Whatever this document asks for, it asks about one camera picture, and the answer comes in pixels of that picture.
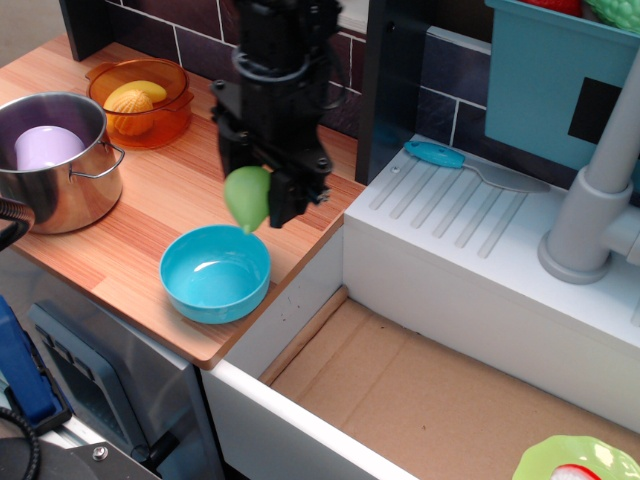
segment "cardboard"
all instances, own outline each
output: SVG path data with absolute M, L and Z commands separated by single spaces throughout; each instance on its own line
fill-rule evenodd
M 351 299 L 272 388 L 420 479 L 510 479 L 527 448 L 560 434 L 640 459 L 634 432 Z

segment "blue storage bin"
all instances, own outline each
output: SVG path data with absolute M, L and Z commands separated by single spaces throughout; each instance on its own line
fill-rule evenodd
M 595 150 L 568 133 L 583 82 L 622 87 L 640 36 L 518 0 L 486 4 L 495 10 L 486 135 L 580 169 Z

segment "teal bowl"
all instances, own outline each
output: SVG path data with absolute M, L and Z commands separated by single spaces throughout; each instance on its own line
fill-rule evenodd
M 171 304 L 200 323 L 232 322 L 252 312 L 267 294 L 270 273 L 264 243 L 231 225 L 187 232 L 160 260 Z

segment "orange plastic container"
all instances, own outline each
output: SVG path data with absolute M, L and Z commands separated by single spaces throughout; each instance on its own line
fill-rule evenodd
M 137 148 L 156 148 L 166 145 L 186 130 L 191 121 L 189 76 L 178 64 L 157 58 L 142 58 L 120 63 L 103 63 L 86 75 L 89 79 L 87 96 L 104 106 L 116 88 L 137 80 L 156 83 L 167 91 L 167 97 L 153 104 L 153 109 L 138 113 L 120 113 L 105 109 L 107 132 L 113 143 Z M 116 119 L 129 125 L 151 125 L 150 128 L 131 128 L 120 131 L 114 127 Z M 132 131 L 145 130 L 139 135 Z

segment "green plate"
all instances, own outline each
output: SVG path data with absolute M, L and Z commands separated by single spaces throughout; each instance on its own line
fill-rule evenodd
M 623 451 L 593 437 L 555 435 L 524 452 L 513 480 L 547 480 L 566 464 L 587 467 L 602 480 L 640 479 L 640 467 Z

